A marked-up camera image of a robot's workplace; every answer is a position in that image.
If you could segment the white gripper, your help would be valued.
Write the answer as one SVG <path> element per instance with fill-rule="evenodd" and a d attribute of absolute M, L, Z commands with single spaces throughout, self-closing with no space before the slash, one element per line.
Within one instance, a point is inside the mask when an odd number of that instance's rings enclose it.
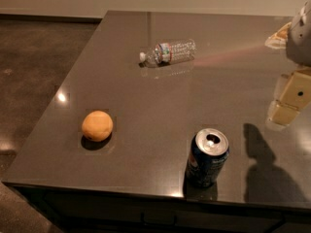
<path fill-rule="evenodd" d="M 265 43 L 274 50 L 283 50 L 293 62 L 311 66 L 311 2 L 306 2 L 292 23 L 288 22 L 269 36 Z M 298 69 L 283 74 L 276 83 L 267 122 L 272 126 L 288 126 L 311 102 L 311 70 Z"/>

